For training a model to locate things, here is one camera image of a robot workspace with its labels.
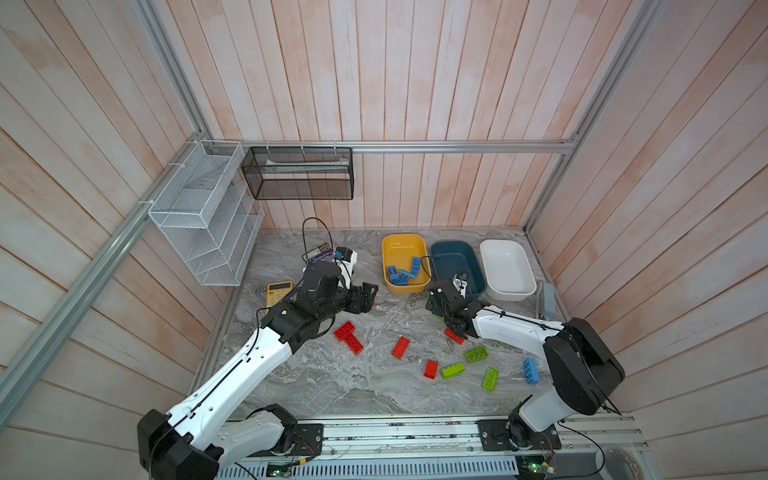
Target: green lego brick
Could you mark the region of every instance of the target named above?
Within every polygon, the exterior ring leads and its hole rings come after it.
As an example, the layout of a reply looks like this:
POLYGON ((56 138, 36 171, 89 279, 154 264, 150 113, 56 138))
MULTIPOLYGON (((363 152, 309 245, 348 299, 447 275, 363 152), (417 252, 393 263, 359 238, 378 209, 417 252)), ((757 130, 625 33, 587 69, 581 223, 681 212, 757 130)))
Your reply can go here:
POLYGON ((498 381, 498 372, 494 369, 488 369, 485 373, 485 380, 482 381, 482 388, 493 392, 496 390, 496 382, 498 381))
POLYGON ((467 362, 477 362, 482 359, 488 358, 488 352, 485 351, 484 346, 479 346, 476 349, 467 350, 464 352, 464 358, 467 359, 467 362))
POLYGON ((448 367, 447 369, 443 369, 440 373, 442 374, 442 378, 447 380, 452 376, 457 376, 464 373, 464 366, 461 363, 457 363, 448 367))

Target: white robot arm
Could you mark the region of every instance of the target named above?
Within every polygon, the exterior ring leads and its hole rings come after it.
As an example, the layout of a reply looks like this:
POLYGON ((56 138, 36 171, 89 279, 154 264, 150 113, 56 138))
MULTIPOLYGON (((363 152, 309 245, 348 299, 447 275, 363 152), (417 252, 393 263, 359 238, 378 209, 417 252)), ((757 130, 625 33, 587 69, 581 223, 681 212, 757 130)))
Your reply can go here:
MULTIPOLYGON (((304 342, 325 333, 318 334, 322 321, 343 310, 370 311, 378 286, 352 286, 356 253, 338 250, 341 267, 319 262, 307 268, 294 291, 270 308, 240 351, 197 391, 165 415, 152 410, 143 417, 139 456, 152 478, 213 478, 220 468, 253 452, 291 448, 296 420, 278 405, 222 427, 259 382, 304 342)), ((593 414, 624 378, 624 370, 584 320, 542 322, 469 302, 459 291, 449 280, 437 282, 426 308, 459 336, 498 340, 549 362, 553 386, 510 415, 510 449, 531 446, 538 432, 575 412, 593 414)))

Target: calculator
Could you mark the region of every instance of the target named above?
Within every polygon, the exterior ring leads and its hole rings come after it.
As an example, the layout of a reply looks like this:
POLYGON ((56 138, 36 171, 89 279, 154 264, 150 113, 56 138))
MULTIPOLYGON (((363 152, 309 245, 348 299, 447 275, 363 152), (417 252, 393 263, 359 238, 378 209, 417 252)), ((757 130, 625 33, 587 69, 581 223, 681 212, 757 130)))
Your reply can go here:
POLYGON ((267 308, 276 305, 283 297, 293 289, 293 282, 270 283, 266 286, 267 308))

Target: white plastic bin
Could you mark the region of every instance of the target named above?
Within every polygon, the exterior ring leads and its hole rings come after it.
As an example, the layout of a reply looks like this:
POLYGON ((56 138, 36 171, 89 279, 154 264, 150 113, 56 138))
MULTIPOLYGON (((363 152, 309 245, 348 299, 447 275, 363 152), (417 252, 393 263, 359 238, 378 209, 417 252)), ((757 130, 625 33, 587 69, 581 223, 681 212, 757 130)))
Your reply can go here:
POLYGON ((480 243, 486 292, 496 300, 518 302, 536 292, 536 280, 525 249, 512 240, 485 240, 480 243))

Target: blue plastic bin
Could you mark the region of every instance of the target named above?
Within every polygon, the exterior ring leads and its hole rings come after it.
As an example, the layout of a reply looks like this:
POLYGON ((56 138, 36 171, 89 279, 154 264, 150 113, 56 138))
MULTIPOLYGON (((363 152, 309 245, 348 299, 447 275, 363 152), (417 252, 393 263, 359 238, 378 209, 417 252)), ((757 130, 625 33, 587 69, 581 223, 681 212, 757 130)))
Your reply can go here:
POLYGON ((443 240, 435 242, 429 248, 429 262, 436 280, 450 280, 455 272, 467 272, 467 300, 477 300, 485 292, 485 277, 475 255, 475 250, 469 243, 460 240, 443 240))

